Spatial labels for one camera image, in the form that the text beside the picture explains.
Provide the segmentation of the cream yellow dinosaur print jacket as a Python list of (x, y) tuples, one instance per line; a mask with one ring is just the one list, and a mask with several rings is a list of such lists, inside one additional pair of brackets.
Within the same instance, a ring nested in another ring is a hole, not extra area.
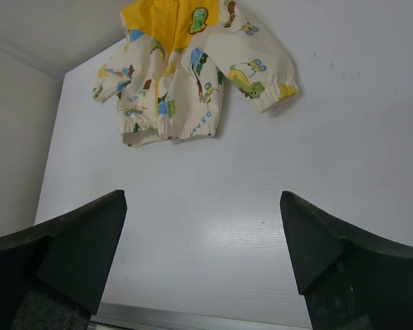
[(127, 146), (213, 137), (227, 83), (260, 112), (298, 92), (286, 50), (236, 1), (135, 1), (120, 17), (124, 41), (92, 93), (116, 98)]

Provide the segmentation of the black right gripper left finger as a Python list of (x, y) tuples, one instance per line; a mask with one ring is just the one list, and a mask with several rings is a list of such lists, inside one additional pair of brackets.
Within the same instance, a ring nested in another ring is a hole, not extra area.
[(0, 329), (86, 329), (127, 215), (124, 190), (0, 237)]

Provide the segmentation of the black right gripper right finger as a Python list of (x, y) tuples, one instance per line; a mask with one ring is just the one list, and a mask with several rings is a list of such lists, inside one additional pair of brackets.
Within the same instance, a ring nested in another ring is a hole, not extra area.
[(413, 247), (358, 228), (293, 192), (279, 204), (313, 329), (413, 329)]

